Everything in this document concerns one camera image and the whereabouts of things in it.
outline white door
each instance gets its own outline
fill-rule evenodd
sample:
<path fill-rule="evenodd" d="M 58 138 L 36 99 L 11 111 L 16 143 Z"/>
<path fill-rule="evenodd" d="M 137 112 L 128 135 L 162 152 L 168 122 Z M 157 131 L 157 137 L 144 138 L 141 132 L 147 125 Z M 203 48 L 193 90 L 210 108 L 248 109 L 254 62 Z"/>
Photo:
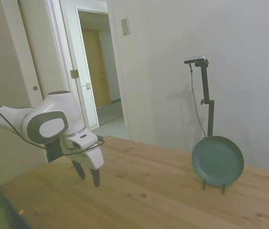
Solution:
<path fill-rule="evenodd" d="M 81 100 L 86 125 L 88 128 L 94 129 L 99 126 L 99 123 L 93 88 L 87 86 L 87 83 L 90 83 L 91 80 L 78 11 L 107 13 L 107 4 L 97 0 L 49 0 L 49 2 L 54 5 L 54 16 L 57 19 L 58 27 L 61 29 L 59 36 L 62 39 L 62 46 L 68 49 L 64 55 L 67 68 L 78 71 L 79 78 L 75 79 L 75 86 Z"/>

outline black metal stand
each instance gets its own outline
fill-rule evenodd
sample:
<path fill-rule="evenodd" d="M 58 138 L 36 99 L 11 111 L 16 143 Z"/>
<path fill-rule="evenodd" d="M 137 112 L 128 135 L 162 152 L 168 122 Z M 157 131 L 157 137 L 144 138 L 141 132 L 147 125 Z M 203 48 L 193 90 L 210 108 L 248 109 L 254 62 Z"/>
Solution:
<path fill-rule="evenodd" d="M 202 85 L 203 85 L 203 94 L 204 94 L 204 99 L 201 100 L 201 105 L 202 104 L 209 105 L 209 116 L 208 116 L 208 123 L 207 123 L 207 136 L 209 137 L 213 135 L 214 106 L 215 106 L 215 100 L 210 100 L 209 85 L 207 81 L 206 68 L 209 66 L 209 61 L 205 60 L 204 62 L 195 63 L 195 66 L 201 67 Z"/>

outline white wall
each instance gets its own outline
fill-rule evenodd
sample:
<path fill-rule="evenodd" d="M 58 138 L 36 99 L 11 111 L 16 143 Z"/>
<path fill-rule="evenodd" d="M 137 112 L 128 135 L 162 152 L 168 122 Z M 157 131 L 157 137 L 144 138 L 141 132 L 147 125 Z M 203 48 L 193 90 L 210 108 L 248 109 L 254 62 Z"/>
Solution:
<path fill-rule="evenodd" d="M 95 128 L 98 123 L 97 113 L 94 104 L 93 91 L 92 89 L 86 88 L 86 82 L 91 81 L 87 68 L 85 49 L 76 7 L 87 11 L 107 12 L 107 4 L 97 0 L 63 0 L 63 5 L 65 6 L 67 20 L 70 27 L 80 81 L 83 85 L 82 91 L 86 105 L 88 122 L 90 128 Z"/>
<path fill-rule="evenodd" d="M 27 37 L 16 0 L 0 0 L 0 104 L 37 106 L 42 102 Z M 0 128 L 0 185 L 46 164 L 44 150 Z M 0 196 L 0 228 L 14 228 Z"/>
<path fill-rule="evenodd" d="M 133 138 L 141 139 L 147 131 L 158 145 L 192 151 L 203 135 L 183 59 L 203 54 L 210 62 L 214 135 L 234 141 L 246 164 L 269 168 L 268 0 L 258 4 L 253 0 L 108 0 L 108 9 L 114 12 L 110 16 L 118 39 L 114 49 L 121 58 L 128 110 L 133 114 L 129 116 Z M 122 35 L 124 18 L 129 18 L 129 36 Z M 194 68 L 194 89 L 200 101 L 198 68 Z M 207 105 L 198 104 L 198 109 L 206 129 Z M 142 128 L 134 125 L 136 121 L 154 125 Z"/>
<path fill-rule="evenodd" d="M 111 101 L 114 101 L 120 99 L 120 92 L 119 92 L 111 32 L 99 31 L 99 36 L 101 41 L 102 54 L 105 62 L 105 68 L 107 72 Z"/>

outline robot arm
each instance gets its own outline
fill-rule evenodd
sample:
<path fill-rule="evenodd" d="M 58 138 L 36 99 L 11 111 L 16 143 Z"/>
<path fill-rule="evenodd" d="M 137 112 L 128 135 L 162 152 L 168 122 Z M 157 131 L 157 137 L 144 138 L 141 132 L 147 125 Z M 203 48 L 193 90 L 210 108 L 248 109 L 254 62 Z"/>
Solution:
<path fill-rule="evenodd" d="M 37 108 L 0 106 L 0 113 L 14 128 L 1 116 L 0 127 L 19 134 L 34 145 L 47 144 L 60 137 L 64 145 L 63 154 L 72 160 L 93 170 L 104 163 L 96 144 L 98 137 L 86 128 L 81 110 L 70 92 L 49 93 Z"/>

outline door frame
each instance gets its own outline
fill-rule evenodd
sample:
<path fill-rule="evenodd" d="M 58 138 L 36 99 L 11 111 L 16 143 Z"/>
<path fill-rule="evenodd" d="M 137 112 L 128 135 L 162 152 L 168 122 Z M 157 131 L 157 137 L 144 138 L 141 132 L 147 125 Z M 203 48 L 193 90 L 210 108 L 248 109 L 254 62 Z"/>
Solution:
<path fill-rule="evenodd" d="M 62 17 L 63 4 L 60 4 L 60 0 L 45 0 L 45 1 L 46 1 L 46 6 L 47 6 L 48 16 L 49 16 L 49 19 L 51 21 L 52 33 L 53 33 L 53 37 L 55 40 L 55 45 L 57 48 L 59 61 L 60 61 L 61 67 L 64 69 L 63 70 L 64 78 L 65 78 L 66 82 L 70 83 L 71 91 L 73 92 L 73 90 L 75 90 L 77 92 L 74 85 L 72 85 L 73 80 L 72 80 L 71 75 L 70 75 L 71 69 L 69 69 L 68 63 L 67 63 L 68 62 L 67 55 L 70 55 L 71 51 L 65 50 L 65 47 L 68 47 L 68 44 L 65 43 L 65 39 L 63 39 L 61 37 L 61 34 L 59 33 L 59 31 L 57 31 L 59 27 L 60 27 L 60 29 L 62 27 L 61 20 L 63 21 L 63 17 Z M 60 6 L 60 11 L 61 11 L 60 14 L 56 13 L 55 11 L 57 9 L 54 9 L 54 7 L 52 7 L 52 6 L 57 7 L 57 5 Z M 130 131 L 130 125 L 129 125 L 127 100 L 126 100 L 126 96 L 125 96 L 125 86 L 124 86 L 124 80 L 123 80 L 124 77 L 123 77 L 122 68 L 121 68 L 121 59 L 120 59 L 120 54 L 119 54 L 117 29 L 116 29 L 116 24 L 115 24 L 115 20 L 114 20 L 112 0 L 107 0 L 107 7 L 108 7 L 107 11 L 96 11 L 96 10 L 90 10 L 88 8 L 82 8 L 82 7 L 75 7 L 75 9 L 76 9 L 76 15 L 77 15 L 77 20 L 78 20 L 79 25 L 80 25 L 79 14 L 78 14 L 79 10 L 86 11 L 86 12 L 107 14 L 109 16 L 109 23 L 110 23 L 110 29 L 111 29 L 112 42 L 113 42 L 113 50 L 114 50 L 115 63 L 116 63 L 116 69 L 117 69 L 117 75 L 118 75 L 118 84 L 119 84 L 120 98 L 121 98 L 121 104 L 122 104 L 122 111 L 123 111 L 123 115 L 124 115 L 125 128 L 126 128 L 126 132 L 127 132 L 127 138 L 131 140 L 131 131 Z M 83 43 L 83 36 L 82 36 L 81 27 L 78 29 L 80 30 L 81 42 Z M 96 111 L 93 93 L 92 93 L 92 96 L 93 96 L 94 108 Z M 85 107 L 84 103 L 82 104 L 82 110 L 83 110 L 83 116 L 86 119 L 87 112 L 86 112 L 86 107 Z"/>

